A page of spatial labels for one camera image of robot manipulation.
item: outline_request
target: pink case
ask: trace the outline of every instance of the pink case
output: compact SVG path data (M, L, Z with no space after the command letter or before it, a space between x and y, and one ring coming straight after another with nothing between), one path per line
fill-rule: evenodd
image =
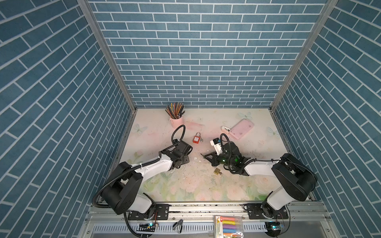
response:
M249 130L254 127L254 123L248 119L242 119L230 130L229 135L236 140L241 139Z

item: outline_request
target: red padlock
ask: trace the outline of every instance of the red padlock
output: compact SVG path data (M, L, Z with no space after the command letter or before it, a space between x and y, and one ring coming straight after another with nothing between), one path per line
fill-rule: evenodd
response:
M201 133L197 132L195 137L193 138L193 143L198 144L200 142Z

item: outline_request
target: pink cup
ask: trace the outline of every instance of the pink cup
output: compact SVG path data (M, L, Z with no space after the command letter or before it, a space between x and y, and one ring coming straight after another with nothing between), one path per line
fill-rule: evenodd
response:
M177 127L179 127L179 126L184 124L184 117L183 116L181 116L179 119L169 118L169 120L171 121L171 124L172 124L173 128L177 128Z

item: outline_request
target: white tabletop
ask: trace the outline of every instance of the white tabletop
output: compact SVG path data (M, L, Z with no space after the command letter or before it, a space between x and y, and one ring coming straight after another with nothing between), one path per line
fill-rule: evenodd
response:
M215 151L210 141L221 134L221 126L232 128L243 118L254 123L240 140L233 141L245 157L258 159L279 158L287 153L276 126L267 109L185 109L186 126L183 141L193 147L190 162L154 176L144 182L141 192L155 201L242 201L263 200L279 182L272 176L242 176L218 168L223 175L213 173L210 162L202 154ZM158 152L171 145L174 131L164 109L139 109L120 162L136 164L151 160ZM181 136L179 129L175 138ZM193 143L197 132L203 142Z

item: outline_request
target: blue brick wall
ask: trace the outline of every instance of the blue brick wall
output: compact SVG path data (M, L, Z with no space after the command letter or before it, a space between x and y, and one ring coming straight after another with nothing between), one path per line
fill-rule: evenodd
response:
M269 107L326 0L90 1L139 107Z
M342 237L380 237L381 1L339 0L276 115Z
M76 0L0 1L0 237L72 237L130 109Z

